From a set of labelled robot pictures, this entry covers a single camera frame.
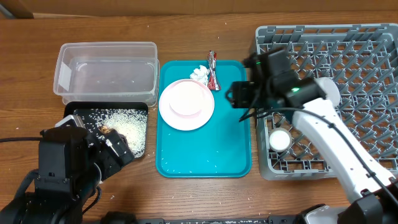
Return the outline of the red foil snack wrapper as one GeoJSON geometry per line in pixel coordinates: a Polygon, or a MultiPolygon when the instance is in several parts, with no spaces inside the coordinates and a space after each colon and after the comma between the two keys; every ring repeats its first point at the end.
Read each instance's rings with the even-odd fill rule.
{"type": "Polygon", "coordinates": [[[210,50],[208,53],[208,88],[210,90],[219,91],[221,86],[216,76],[216,52],[210,50]]]}

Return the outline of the rice and food waste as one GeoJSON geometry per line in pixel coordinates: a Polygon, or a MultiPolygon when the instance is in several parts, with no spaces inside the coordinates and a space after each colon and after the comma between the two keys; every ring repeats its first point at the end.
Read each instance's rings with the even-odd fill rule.
{"type": "Polygon", "coordinates": [[[76,109],[85,128],[104,141],[101,128],[114,129],[123,135],[135,158],[141,158],[146,149],[147,111],[138,109],[76,109]]]}

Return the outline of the white tissue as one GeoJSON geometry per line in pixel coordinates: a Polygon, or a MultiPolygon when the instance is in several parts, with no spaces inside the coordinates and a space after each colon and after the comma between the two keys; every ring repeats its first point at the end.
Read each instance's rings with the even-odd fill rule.
{"type": "Polygon", "coordinates": [[[209,72],[205,66],[200,65],[199,68],[194,69],[190,74],[190,78],[207,86],[209,72]]]}

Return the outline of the pink plate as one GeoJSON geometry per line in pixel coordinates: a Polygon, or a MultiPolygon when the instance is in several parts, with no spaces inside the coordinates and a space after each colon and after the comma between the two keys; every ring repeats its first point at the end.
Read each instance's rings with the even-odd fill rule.
{"type": "Polygon", "coordinates": [[[181,131],[192,131],[205,125],[213,115],[215,109],[215,99],[210,89],[204,84],[192,80],[181,79],[168,85],[162,92],[159,99],[159,113],[161,118],[172,128],[181,131]],[[203,88],[204,102],[202,110],[191,116],[182,116],[175,113],[169,103],[172,88],[180,82],[195,82],[203,88]]]}

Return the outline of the pink bowl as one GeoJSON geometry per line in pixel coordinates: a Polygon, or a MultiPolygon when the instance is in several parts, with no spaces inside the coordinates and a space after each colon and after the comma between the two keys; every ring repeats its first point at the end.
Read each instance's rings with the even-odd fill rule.
{"type": "Polygon", "coordinates": [[[203,108],[203,88],[195,82],[180,82],[171,91],[170,107],[182,116],[199,113],[203,108]]]}

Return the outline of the cream paper cup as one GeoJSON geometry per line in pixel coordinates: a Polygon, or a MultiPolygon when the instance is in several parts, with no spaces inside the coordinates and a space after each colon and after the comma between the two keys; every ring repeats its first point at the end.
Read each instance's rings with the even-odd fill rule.
{"type": "Polygon", "coordinates": [[[275,128],[269,133],[269,146],[274,152],[284,152],[292,145],[292,136],[284,128],[275,128]]]}

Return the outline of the grey bowl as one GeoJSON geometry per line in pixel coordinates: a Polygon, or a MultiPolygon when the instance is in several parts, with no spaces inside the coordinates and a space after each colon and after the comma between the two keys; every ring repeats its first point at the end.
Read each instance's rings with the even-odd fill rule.
{"type": "Polygon", "coordinates": [[[321,77],[315,79],[318,86],[325,92],[326,98],[332,102],[336,108],[341,100],[340,92],[335,82],[328,77],[321,77]]]}

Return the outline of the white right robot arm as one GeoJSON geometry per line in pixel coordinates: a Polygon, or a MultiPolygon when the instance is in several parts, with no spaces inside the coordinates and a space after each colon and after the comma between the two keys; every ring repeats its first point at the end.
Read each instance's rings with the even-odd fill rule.
{"type": "Polygon", "coordinates": [[[348,207],[317,205],[297,215],[296,223],[397,223],[397,179],[365,150],[314,79],[300,80],[291,70],[260,75],[254,82],[233,82],[225,97],[234,108],[259,108],[258,118],[284,114],[343,187],[348,207]]]}

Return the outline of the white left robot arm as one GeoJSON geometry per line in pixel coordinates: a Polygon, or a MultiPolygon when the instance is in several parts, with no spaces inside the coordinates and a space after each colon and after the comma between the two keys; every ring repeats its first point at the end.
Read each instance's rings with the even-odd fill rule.
{"type": "Polygon", "coordinates": [[[134,160],[126,140],[110,130],[100,141],[81,127],[41,132],[39,167],[1,210],[1,223],[81,223],[86,201],[101,197],[99,183],[134,160]]]}

